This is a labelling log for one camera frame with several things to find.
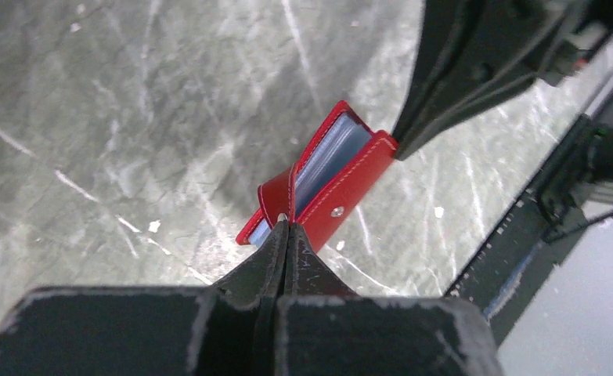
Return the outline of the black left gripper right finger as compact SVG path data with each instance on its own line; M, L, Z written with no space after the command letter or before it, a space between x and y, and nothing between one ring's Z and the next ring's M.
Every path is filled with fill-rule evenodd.
M460 298L300 295L275 316L277 375L501 375L480 309Z

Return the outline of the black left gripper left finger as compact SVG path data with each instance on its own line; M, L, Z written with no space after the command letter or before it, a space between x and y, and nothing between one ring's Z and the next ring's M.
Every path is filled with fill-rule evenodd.
M276 300L290 224L258 250L259 292L230 287L51 286L30 291L0 328L0 375L280 375Z

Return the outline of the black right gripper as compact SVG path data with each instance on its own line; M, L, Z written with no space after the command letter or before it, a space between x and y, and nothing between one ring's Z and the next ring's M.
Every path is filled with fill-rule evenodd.
M613 1L426 1L395 159L537 78L559 85L612 38Z

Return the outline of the red leather card holder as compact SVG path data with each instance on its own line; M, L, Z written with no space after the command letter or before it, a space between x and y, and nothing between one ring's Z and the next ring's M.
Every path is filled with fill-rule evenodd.
M236 242L261 246L284 214L318 252L388 169L397 147L389 133L371 130L347 102L338 102L299 158L258 187L259 208Z

